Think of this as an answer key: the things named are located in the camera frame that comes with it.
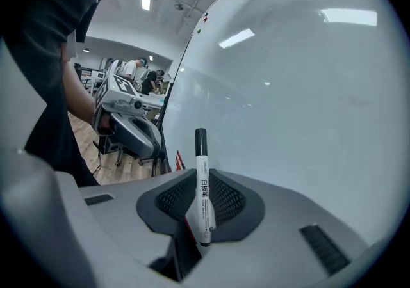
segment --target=wooden floor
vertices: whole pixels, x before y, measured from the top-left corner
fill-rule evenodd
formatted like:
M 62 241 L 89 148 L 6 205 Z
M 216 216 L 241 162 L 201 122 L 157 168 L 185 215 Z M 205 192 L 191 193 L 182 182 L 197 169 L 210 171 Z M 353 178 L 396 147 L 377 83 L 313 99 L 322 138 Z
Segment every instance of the wooden floor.
M 98 167 L 98 150 L 92 142 L 93 140 L 98 142 L 98 135 L 89 124 L 71 114 L 69 118 L 81 155 L 90 171 L 94 172 Z M 143 166 L 140 166 L 138 160 L 134 160 L 129 155 L 123 155 L 121 165 L 116 167 L 116 160 L 117 152 L 101 155 L 101 169 L 95 174 L 99 184 L 128 182 L 151 177 L 151 161 L 144 162 Z

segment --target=black and white tag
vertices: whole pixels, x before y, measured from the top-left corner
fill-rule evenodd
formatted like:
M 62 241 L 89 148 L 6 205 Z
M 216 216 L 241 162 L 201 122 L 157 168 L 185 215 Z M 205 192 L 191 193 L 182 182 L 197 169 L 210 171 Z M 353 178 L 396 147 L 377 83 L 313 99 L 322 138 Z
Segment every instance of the black and white tag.
M 128 80 L 125 80 L 119 76 L 114 76 L 114 79 L 121 92 L 126 92 L 126 93 L 129 93 L 130 95 L 135 96 L 133 87 L 131 86 L 131 83 Z
M 95 106 L 98 106 L 100 103 L 101 99 L 105 96 L 105 94 L 108 91 L 108 76 L 102 83 L 102 85 L 99 87 L 97 92 L 95 93 Z

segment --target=person in black shirt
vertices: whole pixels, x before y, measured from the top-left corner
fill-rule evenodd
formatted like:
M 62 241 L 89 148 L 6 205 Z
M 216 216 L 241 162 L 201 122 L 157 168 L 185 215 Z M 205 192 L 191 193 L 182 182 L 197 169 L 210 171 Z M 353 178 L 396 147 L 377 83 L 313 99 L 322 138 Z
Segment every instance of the person in black shirt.
M 163 76 L 164 71 L 163 70 L 157 70 L 157 71 L 152 71 L 148 73 L 148 76 L 145 80 L 143 80 L 142 85 L 142 90 L 141 93 L 143 95 L 148 95 L 148 93 L 151 92 L 151 90 L 155 91 L 155 81 L 159 76 Z
M 74 39 L 85 37 L 99 0 L 10 0 L 2 21 L 4 41 L 21 72 L 47 103 L 26 151 L 54 170 L 71 174 L 78 186 L 98 185 L 81 157 L 68 112 L 91 124 L 95 101 L 69 63 Z M 109 127 L 105 118 L 100 127 Z

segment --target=whiteboard marker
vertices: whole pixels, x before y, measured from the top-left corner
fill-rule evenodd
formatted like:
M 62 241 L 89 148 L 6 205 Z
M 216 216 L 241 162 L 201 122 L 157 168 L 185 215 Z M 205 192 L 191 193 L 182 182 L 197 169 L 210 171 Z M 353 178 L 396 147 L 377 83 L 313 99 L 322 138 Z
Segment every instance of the whiteboard marker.
M 201 246 L 211 244 L 212 212 L 209 202 L 209 167 L 206 130 L 195 130 L 195 156 L 197 163 L 198 236 Z

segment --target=white shirt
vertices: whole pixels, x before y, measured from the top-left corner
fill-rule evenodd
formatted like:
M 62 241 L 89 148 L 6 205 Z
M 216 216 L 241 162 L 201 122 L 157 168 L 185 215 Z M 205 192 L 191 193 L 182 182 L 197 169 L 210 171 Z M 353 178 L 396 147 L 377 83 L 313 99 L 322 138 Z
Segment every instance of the white shirt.
M 122 71 L 118 71 L 118 76 L 125 76 L 126 74 L 131 74 L 131 77 L 134 79 L 136 74 L 136 63 L 135 60 L 130 60 L 126 63 L 126 66 L 122 69 Z
M 115 74 L 115 70 L 117 69 L 117 66 L 118 66 L 118 60 L 115 60 L 115 61 L 111 64 L 110 68 L 108 69 L 108 72 L 109 72 L 109 73 L 112 73 L 112 74 Z

